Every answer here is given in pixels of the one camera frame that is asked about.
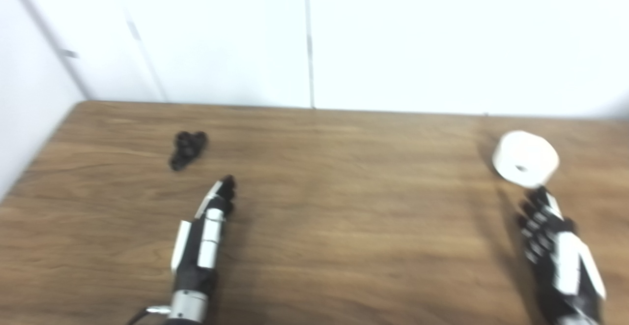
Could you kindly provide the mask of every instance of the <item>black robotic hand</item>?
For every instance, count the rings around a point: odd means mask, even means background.
[[[518,216],[542,315],[553,325],[600,325],[605,288],[575,223],[544,188],[528,195]]]

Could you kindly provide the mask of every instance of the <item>tape roll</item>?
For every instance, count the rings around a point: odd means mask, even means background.
[[[536,188],[546,184],[557,170],[559,155],[546,139],[525,131],[511,131],[500,139],[493,162],[507,181]]]

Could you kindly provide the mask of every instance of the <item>black object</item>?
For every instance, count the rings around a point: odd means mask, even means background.
[[[182,131],[175,136],[175,153],[170,161],[171,169],[175,171],[183,170],[187,164],[195,160],[207,145],[207,135],[205,132]]]
[[[561,215],[555,198],[543,186],[528,194],[522,210],[524,214],[517,221],[537,283],[537,302],[546,321],[552,325],[601,324],[601,297],[592,279],[599,277],[598,271],[591,275],[583,258],[576,294],[565,294],[556,288],[555,278],[561,272],[557,264],[558,235],[576,235],[575,222]]]

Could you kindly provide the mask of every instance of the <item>wood grain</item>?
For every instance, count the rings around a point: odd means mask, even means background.
[[[0,207],[0,323],[117,325],[168,303],[179,220],[231,173],[209,323],[541,324],[523,190],[487,165],[513,129],[557,148],[549,188],[598,262],[607,324],[626,323],[625,122],[103,102],[77,106]],[[210,144],[175,173],[179,130]]]

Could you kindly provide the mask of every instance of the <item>black rubber toy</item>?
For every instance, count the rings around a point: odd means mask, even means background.
[[[195,160],[207,145],[207,135],[205,132],[182,131],[175,136],[175,153],[170,161],[171,169],[175,171],[183,170],[187,164]]]

